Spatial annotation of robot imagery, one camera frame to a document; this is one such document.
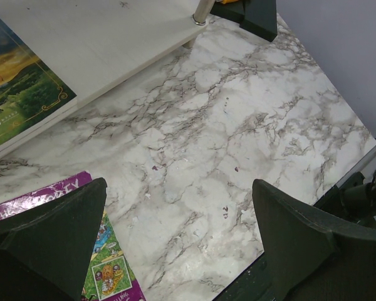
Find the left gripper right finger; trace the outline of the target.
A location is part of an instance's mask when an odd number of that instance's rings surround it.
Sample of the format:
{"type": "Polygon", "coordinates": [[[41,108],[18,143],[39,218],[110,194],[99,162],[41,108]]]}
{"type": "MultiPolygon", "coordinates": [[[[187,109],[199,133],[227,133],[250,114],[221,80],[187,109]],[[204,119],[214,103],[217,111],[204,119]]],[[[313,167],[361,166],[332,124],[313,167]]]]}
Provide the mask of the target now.
{"type": "Polygon", "coordinates": [[[253,203],[276,300],[376,300],[376,230],[262,179],[253,203]]]}

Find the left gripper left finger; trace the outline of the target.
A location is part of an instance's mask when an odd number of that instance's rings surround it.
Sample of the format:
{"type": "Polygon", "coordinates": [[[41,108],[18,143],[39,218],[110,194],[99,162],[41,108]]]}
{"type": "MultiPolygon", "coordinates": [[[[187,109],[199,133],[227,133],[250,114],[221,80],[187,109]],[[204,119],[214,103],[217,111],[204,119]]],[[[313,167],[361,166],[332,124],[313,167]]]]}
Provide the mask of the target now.
{"type": "Polygon", "coordinates": [[[80,300],[107,197],[103,178],[0,221],[0,300],[80,300]]]}

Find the Animal Farm book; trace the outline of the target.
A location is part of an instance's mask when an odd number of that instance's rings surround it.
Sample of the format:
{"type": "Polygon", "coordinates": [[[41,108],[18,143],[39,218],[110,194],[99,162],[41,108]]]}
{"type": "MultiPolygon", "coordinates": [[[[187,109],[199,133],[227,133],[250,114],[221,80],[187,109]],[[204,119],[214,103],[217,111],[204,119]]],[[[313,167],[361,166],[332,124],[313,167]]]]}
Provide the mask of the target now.
{"type": "Polygon", "coordinates": [[[0,147],[76,93],[0,19],[0,147]]]}

